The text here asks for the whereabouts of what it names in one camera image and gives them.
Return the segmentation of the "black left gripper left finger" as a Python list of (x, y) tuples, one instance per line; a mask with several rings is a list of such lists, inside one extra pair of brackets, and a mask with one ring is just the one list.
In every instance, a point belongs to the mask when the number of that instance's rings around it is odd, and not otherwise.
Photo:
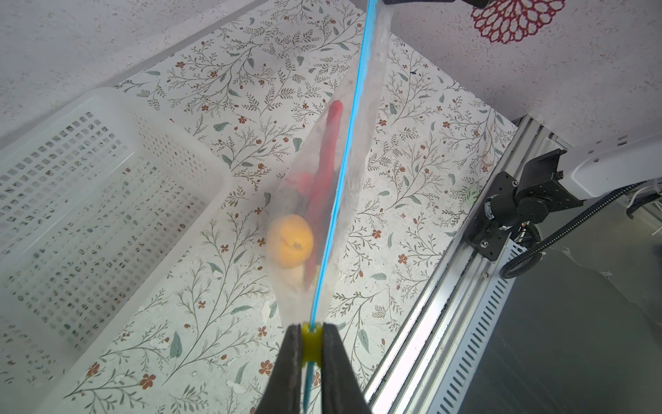
[(256, 414), (298, 414), (301, 410), (303, 336), (301, 325), (291, 325), (284, 333), (271, 377)]

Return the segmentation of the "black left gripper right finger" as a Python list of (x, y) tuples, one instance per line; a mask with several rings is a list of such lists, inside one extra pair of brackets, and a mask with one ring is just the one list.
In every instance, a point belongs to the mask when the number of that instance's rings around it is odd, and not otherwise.
[(322, 326), (322, 413), (372, 414), (334, 324)]

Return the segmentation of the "yellow toy potato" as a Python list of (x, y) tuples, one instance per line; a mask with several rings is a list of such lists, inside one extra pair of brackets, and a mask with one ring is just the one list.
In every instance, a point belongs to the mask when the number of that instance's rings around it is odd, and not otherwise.
[(274, 220), (267, 231), (267, 256), (278, 268), (303, 265), (312, 253), (314, 236), (309, 224), (299, 215)]

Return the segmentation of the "clear zip top bag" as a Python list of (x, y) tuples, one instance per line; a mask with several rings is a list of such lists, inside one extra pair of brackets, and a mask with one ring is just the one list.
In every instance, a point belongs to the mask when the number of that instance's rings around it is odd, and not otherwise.
[(367, 5), (360, 56), (273, 195), (267, 267), (284, 340), (259, 413), (304, 413), (313, 388), (324, 413), (369, 410), (328, 315), (376, 129), (393, 13), (389, 1)]

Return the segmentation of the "red toy chili pepper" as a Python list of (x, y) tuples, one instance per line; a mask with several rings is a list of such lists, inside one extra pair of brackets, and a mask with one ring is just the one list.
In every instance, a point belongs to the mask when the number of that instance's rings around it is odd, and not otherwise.
[(343, 103), (340, 100), (329, 106), (326, 127), (322, 137), (319, 165), (311, 188), (310, 201), (305, 220), (310, 225), (314, 236), (314, 247), (304, 268), (304, 288), (310, 289), (315, 278), (317, 259), (323, 253), (326, 237), (329, 231), (331, 200), (336, 178), (334, 172), (336, 144), (341, 129)]

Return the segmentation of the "white perforated plastic basket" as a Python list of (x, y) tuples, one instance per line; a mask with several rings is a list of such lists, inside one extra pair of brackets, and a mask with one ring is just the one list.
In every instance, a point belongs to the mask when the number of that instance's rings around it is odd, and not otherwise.
[(2, 149), (2, 412), (38, 412), (91, 365), (231, 179), (203, 143), (113, 88)]

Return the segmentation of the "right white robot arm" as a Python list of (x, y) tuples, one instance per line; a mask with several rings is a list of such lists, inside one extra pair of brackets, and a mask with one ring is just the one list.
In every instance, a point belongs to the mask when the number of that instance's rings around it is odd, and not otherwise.
[(661, 134), (603, 139), (560, 155), (560, 185), (579, 200), (661, 177)]

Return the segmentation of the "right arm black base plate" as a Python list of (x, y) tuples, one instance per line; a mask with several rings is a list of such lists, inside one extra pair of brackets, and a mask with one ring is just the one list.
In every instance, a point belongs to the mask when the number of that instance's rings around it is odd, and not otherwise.
[(530, 160), (520, 179), (500, 172), (473, 215), (465, 239), (479, 254), (494, 262), (513, 229), (542, 223), (550, 213), (581, 207), (584, 201), (560, 184), (558, 169), (565, 150), (556, 149)]

